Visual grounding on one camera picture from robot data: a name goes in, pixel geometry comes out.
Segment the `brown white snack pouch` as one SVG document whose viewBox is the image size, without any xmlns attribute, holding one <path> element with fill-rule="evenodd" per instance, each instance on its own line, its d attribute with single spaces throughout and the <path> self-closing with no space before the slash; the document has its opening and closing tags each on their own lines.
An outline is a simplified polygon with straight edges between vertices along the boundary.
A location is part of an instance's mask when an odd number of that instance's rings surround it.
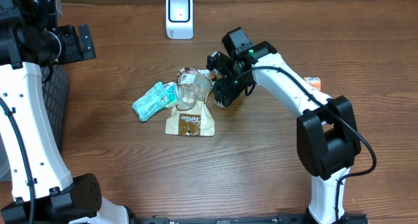
<svg viewBox="0 0 418 224">
<path fill-rule="evenodd" d="M 182 68 L 176 74 L 179 104 L 166 120 L 165 133 L 179 136 L 214 136 L 215 121 L 206 101 L 216 79 L 208 69 Z"/>
</svg>

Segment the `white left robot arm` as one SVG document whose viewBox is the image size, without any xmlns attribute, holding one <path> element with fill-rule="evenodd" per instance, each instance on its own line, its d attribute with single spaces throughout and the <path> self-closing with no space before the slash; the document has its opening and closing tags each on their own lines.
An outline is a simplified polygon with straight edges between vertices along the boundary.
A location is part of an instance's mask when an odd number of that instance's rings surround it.
<svg viewBox="0 0 418 224">
<path fill-rule="evenodd" d="M 94 59 L 87 25 L 60 26 L 60 0 L 1 0 L 1 139 L 14 200 L 5 223 L 134 223 L 102 196 L 97 178 L 74 177 L 48 119 L 42 68 Z"/>
</svg>

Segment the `teal white tissue pack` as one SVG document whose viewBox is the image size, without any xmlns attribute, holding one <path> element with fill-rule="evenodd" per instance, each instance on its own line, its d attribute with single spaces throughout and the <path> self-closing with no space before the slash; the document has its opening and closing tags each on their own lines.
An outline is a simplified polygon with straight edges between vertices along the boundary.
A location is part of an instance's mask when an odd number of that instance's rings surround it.
<svg viewBox="0 0 418 224">
<path fill-rule="evenodd" d="M 169 82 L 163 85 L 167 92 L 167 99 L 169 100 L 165 108 L 172 108 L 179 104 L 180 97 L 178 94 L 178 85 L 175 82 Z"/>
</svg>

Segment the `light green wet wipes pack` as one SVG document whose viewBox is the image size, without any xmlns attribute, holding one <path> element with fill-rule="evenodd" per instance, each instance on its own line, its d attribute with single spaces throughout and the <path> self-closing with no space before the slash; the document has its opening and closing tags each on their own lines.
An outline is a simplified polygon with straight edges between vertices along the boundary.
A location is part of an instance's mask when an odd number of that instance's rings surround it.
<svg viewBox="0 0 418 224">
<path fill-rule="evenodd" d="M 156 83 L 143 96 L 137 99 L 132 108 L 140 121 L 148 121 L 155 113 L 164 108 L 170 99 L 162 82 Z"/>
</svg>

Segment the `green lid seasoning jar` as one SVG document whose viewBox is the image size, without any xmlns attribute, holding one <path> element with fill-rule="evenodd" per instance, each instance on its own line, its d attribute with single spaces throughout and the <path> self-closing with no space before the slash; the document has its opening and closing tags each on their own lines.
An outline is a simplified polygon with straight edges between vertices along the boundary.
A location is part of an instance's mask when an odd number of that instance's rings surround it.
<svg viewBox="0 0 418 224">
<path fill-rule="evenodd" d="M 224 95 L 222 93 L 213 93 L 213 96 L 215 105 L 219 107 L 228 107 L 230 105 L 227 95 Z"/>
</svg>

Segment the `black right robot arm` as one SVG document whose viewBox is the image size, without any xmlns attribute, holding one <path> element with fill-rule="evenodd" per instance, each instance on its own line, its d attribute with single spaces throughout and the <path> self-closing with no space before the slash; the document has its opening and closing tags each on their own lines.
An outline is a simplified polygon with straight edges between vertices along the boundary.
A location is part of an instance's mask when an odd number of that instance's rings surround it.
<svg viewBox="0 0 418 224">
<path fill-rule="evenodd" d="M 227 52 L 208 56 L 206 65 L 218 75 L 215 103 L 227 107 L 261 86 L 296 119 L 297 154 L 312 176 L 312 196 L 305 214 L 282 214 L 278 223 L 366 223 L 343 207 L 345 179 L 361 151 L 351 103 L 310 86 L 270 43 L 254 44 L 240 27 L 221 42 Z"/>
</svg>

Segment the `orange tissue pack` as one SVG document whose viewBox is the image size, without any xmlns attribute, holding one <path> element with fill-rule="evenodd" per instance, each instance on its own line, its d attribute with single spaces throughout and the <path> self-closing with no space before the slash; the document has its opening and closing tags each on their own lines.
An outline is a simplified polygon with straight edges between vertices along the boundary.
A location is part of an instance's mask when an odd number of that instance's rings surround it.
<svg viewBox="0 0 418 224">
<path fill-rule="evenodd" d="M 321 79 L 318 77 L 304 77 L 304 80 L 318 91 L 321 91 Z"/>
</svg>

